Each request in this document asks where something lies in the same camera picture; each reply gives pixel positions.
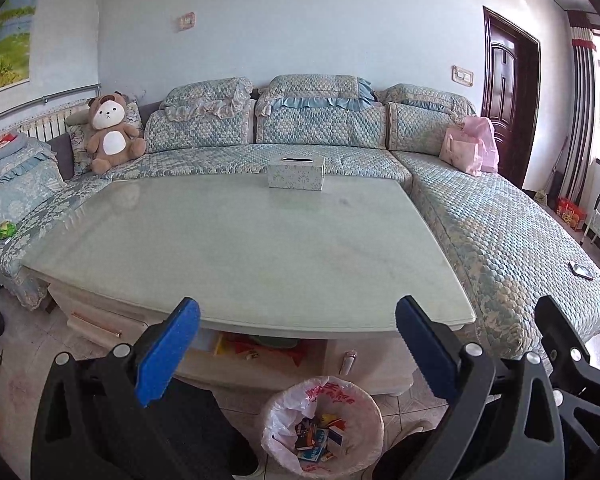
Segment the blue medicine box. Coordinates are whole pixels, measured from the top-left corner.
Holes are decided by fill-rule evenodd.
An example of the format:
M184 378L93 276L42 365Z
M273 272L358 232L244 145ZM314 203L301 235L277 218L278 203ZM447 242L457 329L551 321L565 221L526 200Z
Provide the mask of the blue medicine box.
M299 451L297 457L300 462L316 464L331 460L334 454L325 446L324 448L310 448L309 450Z

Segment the white blue cigarette box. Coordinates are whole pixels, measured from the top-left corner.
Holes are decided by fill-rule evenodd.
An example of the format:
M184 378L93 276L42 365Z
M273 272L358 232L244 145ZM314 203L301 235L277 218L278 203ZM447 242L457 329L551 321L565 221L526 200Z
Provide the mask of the white blue cigarette box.
M344 437L346 432L338 426L332 425L327 428L327 437L333 445L339 446L340 448L344 445Z

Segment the black cigarette box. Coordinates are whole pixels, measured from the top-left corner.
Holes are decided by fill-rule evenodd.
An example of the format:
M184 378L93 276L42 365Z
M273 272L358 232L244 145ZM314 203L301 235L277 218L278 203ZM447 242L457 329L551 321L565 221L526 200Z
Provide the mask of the black cigarette box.
M305 451L314 448L316 445L316 422L313 418L305 417L301 422L294 426L294 431L297 435L294 448L297 451Z

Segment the trash bin with plastic bag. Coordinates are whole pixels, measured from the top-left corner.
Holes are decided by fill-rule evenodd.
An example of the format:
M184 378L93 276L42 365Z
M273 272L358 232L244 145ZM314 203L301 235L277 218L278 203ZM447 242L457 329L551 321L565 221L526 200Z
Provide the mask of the trash bin with plastic bag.
M294 426L305 417L316 422L316 445L328 447L327 462L300 462ZM342 448L328 440L327 428L346 432ZM332 376L299 382L272 396L261 413L260 445L290 474L303 479L351 477L376 463L384 448L385 425L375 400L359 386Z

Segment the phone on sofa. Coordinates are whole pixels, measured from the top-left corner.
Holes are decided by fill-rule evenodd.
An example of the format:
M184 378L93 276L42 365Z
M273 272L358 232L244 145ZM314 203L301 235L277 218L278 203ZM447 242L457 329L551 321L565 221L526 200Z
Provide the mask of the phone on sofa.
M574 276L577 276L578 278L584 278L585 280L588 280L588 281L594 280L594 275L593 275L592 271L589 268L587 268L586 266L582 266L582 264L576 263L574 261L570 261L570 263L568 263L568 266L569 266L571 273Z

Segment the quilted blue sectional sofa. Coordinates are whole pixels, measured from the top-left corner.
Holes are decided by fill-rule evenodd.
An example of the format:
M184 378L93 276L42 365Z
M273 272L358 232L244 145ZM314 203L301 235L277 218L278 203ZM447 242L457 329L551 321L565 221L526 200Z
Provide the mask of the quilted blue sectional sofa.
M109 181L190 174L262 174L285 155L318 155L328 174L399 182L414 200L474 307L480 330L504 356L532 349L535 301L552 296L583 339L600 333L600 273L575 278L590 257L526 193L499 174L464 174L438 157L445 130L474 116L458 94L412 84L373 92L350 76L285 75L258 100L246 78L176 88L147 119L126 121L146 152L99 176L80 151L64 178L53 149L27 138L0 159L0 277L29 309L46 289L22 270L26 247Z

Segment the red gift box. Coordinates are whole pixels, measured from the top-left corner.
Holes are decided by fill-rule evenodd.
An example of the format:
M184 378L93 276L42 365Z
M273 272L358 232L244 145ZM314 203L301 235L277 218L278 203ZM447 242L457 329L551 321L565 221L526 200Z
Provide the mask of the red gift box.
M581 231L583 222L588 215L582 208L565 197L559 197L556 205L556 214L573 231Z

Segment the small bottle under table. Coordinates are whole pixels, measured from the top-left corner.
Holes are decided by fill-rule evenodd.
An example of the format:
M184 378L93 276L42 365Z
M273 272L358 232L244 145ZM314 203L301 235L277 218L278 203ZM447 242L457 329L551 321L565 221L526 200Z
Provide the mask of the small bottle under table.
M355 363L355 360L356 352L354 350L347 351L342 357L339 374L342 376L349 375Z

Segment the green toy on sofa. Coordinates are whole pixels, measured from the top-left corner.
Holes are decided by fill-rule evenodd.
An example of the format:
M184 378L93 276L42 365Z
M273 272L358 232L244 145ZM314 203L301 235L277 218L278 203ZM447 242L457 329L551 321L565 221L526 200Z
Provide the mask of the green toy on sofa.
M14 222L11 221L3 221L0 223L0 242L2 240L7 240L9 237L12 237L17 232L17 226Z

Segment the striped curtain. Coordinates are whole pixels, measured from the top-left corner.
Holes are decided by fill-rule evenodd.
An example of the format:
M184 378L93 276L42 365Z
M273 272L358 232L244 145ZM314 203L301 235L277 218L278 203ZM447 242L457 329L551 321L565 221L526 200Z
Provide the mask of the striped curtain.
M568 11L574 66L571 130L557 159L559 196L579 203L588 173L594 132L595 68L592 25L583 11Z

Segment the pink bag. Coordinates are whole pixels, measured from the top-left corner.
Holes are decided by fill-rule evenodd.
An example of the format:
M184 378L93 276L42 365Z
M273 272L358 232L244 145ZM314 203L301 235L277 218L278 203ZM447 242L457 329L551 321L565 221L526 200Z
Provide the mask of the pink bag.
M459 126L447 128L439 158L464 174L474 177L480 174L496 174L500 154L490 119L468 116Z

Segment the dark brown door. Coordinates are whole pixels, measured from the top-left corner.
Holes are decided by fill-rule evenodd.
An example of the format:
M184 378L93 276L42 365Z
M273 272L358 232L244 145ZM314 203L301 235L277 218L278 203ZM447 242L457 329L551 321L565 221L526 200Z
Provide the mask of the dark brown door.
M483 18L486 54L481 115L494 127L498 173L522 188L538 120L540 43L488 8Z

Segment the patterned tissue box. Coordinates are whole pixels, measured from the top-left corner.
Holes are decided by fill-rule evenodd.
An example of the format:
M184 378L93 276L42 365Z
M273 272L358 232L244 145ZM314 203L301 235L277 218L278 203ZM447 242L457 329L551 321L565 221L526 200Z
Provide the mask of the patterned tissue box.
M270 188L322 192L325 161L322 156L285 156L266 168Z

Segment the wall outlet plate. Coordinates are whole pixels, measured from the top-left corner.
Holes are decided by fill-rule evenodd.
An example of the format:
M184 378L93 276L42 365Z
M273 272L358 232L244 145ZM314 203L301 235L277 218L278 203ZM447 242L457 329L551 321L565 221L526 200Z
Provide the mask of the wall outlet plate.
M451 77L452 81L465 87L472 87L475 82L475 74L471 70L457 65L452 66Z

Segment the landscape wall picture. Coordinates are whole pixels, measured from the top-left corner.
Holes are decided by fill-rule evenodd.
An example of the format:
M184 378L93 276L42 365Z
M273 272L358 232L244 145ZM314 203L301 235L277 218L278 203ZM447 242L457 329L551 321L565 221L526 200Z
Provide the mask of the landscape wall picture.
M37 5L38 0L6 0L0 7L0 91L29 80Z

